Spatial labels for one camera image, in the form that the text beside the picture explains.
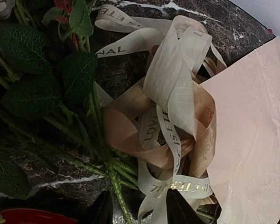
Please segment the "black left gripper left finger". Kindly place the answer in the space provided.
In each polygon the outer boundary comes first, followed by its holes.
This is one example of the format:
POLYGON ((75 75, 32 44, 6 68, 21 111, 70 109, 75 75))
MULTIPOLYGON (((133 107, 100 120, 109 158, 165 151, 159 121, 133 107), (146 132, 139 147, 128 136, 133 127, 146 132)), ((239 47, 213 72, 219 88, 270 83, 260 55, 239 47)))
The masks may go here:
POLYGON ((110 191, 103 191, 83 214, 83 224, 112 224, 113 204, 110 191))

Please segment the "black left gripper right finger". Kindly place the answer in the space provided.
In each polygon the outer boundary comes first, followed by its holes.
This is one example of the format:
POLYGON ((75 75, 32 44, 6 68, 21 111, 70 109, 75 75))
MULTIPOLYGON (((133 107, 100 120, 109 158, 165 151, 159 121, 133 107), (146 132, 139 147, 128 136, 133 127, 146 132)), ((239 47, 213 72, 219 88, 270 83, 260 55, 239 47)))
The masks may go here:
POLYGON ((176 189, 166 195, 168 224, 205 224, 176 189))

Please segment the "tan satin ribbon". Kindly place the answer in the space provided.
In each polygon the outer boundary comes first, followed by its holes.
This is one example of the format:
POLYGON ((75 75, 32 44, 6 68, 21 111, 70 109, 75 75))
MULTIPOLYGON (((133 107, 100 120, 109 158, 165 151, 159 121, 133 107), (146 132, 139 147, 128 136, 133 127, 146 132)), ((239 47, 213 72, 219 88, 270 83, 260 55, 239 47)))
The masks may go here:
POLYGON ((168 143, 160 145, 157 142, 161 130, 156 110, 158 104, 143 92, 144 79, 102 110, 107 143, 138 159, 138 184, 146 195, 143 208, 152 206, 169 185, 175 186, 193 208, 217 202, 206 171, 215 153, 215 102, 199 85, 194 71, 191 82, 196 130, 190 133, 178 126, 171 128, 168 125, 173 123, 173 117, 166 114, 164 118, 166 134, 181 149, 179 170, 185 171, 185 175, 170 175, 176 152, 168 143))

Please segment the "pink fake flower bunch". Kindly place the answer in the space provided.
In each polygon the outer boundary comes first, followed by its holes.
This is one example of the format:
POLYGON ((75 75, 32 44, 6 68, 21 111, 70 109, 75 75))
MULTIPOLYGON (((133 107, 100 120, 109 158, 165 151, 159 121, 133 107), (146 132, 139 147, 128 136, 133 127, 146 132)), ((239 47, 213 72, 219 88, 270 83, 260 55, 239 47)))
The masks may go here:
POLYGON ((131 223, 121 187, 140 190, 138 159, 107 143, 102 110, 112 101, 107 101, 95 83, 101 59, 97 52, 126 34, 93 24, 91 8, 84 0, 57 0, 55 4, 56 14, 45 14, 43 24, 48 28, 50 22, 57 23, 59 43, 70 42, 75 49, 71 53, 56 49, 19 2, 18 22, 0 23, 0 60, 9 76, 8 80, 0 77, 6 89, 0 98, 0 119, 25 151, 45 163, 52 156, 71 163, 75 159, 26 128, 25 120, 43 119, 96 155, 104 166, 91 165, 90 171, 111 180, 124 217, 131 223))

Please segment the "red floral bowl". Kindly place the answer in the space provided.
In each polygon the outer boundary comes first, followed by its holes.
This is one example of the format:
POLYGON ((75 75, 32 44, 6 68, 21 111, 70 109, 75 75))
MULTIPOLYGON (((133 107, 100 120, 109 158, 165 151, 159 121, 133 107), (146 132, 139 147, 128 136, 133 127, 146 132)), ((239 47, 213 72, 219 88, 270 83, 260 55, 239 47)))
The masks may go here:
POLYGON ((0 224, 77 224, 78 221, 53 212, 35 209, 0 211, 0 224))

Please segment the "pink wrapping paper sheet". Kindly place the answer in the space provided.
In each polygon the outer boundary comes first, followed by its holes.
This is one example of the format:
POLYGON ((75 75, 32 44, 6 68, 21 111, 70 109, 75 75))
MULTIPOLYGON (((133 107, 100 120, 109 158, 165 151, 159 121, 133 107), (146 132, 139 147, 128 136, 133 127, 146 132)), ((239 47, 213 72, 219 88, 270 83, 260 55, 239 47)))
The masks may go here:
POLYGON ((280 38, 202 83, 214 98, 215 156, 207 171, 220 224, 280 219, 280 38))

